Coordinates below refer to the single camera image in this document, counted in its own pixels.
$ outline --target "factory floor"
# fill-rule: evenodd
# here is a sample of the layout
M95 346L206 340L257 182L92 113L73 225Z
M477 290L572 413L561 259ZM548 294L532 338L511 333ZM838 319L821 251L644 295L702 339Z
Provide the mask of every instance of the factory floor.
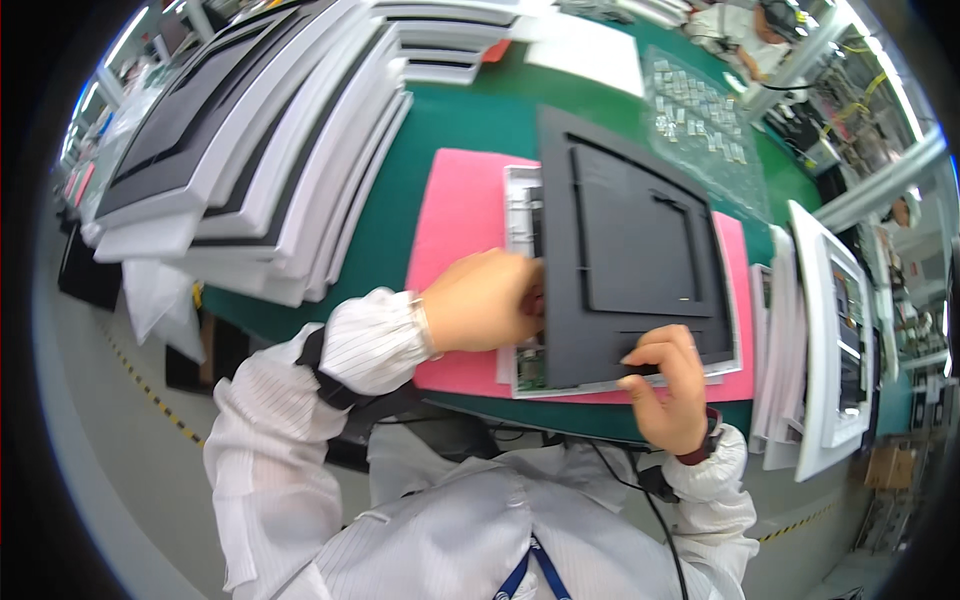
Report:
M56 229L52 222L46 228ZM93 456L132 521L199 592L198 597L226 598L224 559L202 449L173 422L180 420L205 439L217 409L208 396L164 387L164 347L156 339L142 347L136 344L122 298L110 314L56 291L65 239L55 231L48 237L41 243L38 263L38 275L46 277L47 285L38 289L48 294L52 342L59 349L66 386ZM172 417L148 397L135 381L137 376ZM869 491L848 480L846 462L803 484L793 482L790 469L765 472L760 463L751 457L744 477L758 514L748 536L775 535L761 544L747 567L746 596L821 597L808 594L824 590L825 578L847 555L866 512ZM369 508L368 478L331 470L341 483L348 524ZM660 526L639 493L631 492L624 516L662 540Z

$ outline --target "yellow black tape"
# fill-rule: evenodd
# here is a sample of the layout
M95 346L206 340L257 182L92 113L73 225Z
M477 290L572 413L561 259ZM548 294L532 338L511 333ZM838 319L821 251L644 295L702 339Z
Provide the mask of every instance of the yellow black tape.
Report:
M790 526L788 526L788 527L784 527L783 529L779 529L778 531L775 531L775 532L772 533L772 534L763 536L762 538L757 538L756 540L759 541L760 543L764 543L765 541L770 541L770 540L772 540L773 538L777 538L777 537L779 537L779 536L782 536L783 534L785 534L785 533L787 533L787 532L789 532L789 531L793 531L794 529L797 529L798 527L802 527L802 526L806 525L807 523L811 523L811 522L817 520L818 518L820 518L821 516L825 515L825 514L828 513L830 510L832 510L836 505L837 505L837 501L830 502L829 504L827 504L827 506L825 506L824 508L820 509L819 511L817 511L817 512L814 513L813 515L808 516L808 517L805 518L804 520L798 521L798 522L794 523L793 525L790 525Z
M143 380L143 377L141 377L140 374L136 372L136 369L133 368L133 365L130 364L130 361L127 360L127 357L123 355L123 352L120 350L120 347L117 346L116 342L113 340L113 336L110 335L109 331L107 331L104 328L101 328L101 332L104 334L104 337L107 338L107 342L108 344L110 344L110 348L113 349L113 352L117 355L117 358L120 359L120 364L127 369L127 374L133 380L133 383L135 383L137 387L143 390L144 394L147 395L147 399L150 400L153 404L155 404L157 408L163 411L163 414L166 416L166 418L169 419L170 422L172 422L174 425L177 426L181 434L183 434L183 437L190 440L191 442L198 445L199 447L204 447L204 439L201 438L199 435L197 435L192 429L187 427L186 423L184 423L180 419L180 417L175 415L174 412L170 410L169 406L163 403L163 401L160 399L160 396L157 396L154 393L154 391L150 388L150 386L147 385L146 382Z

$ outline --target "hand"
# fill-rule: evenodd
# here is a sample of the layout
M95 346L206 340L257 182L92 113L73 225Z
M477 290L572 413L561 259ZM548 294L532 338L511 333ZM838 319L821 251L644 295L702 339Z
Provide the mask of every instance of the hand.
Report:
M450 265L422 294L437 352L479 352L543 330L543 265L499 248Z
M689 329L668 325L645 333L622 362L635 367L657 365L666 379L669 394L665 398L658 398L639 375L617 382L634 401L636 426L643 437L674 456L699 449L707 434L707 392L704 367Z

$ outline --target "striped sleeve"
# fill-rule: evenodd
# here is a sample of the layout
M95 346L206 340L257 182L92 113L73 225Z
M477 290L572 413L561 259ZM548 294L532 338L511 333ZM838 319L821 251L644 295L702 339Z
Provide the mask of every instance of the striped sleeve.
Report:
M740 490L747 466L747 446L732 425L724 429L717 449L703 463L688 467L674 457L663 465L663 477L680 497L674 543L681 558L713 583L725 600L743 600L743 573L759 550L759 542L743 534L756 522L754 501Z
M410 379L425 351L408 302L381 288L341 304L327 324L322 369L369 396ZM324 460L348 411L320 401L312 370L294 364L319 327L254 354L214 389L221 412L204 467L227 559L224 590L235 600L272 597L340 530L340 489Z

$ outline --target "cardboard box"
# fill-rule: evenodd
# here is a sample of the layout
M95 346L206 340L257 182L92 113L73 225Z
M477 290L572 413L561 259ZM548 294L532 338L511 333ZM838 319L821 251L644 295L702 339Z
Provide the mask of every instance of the cardboard box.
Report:
M876 490L906 490L913 483L917 451L896 447L874 448L864 485Z

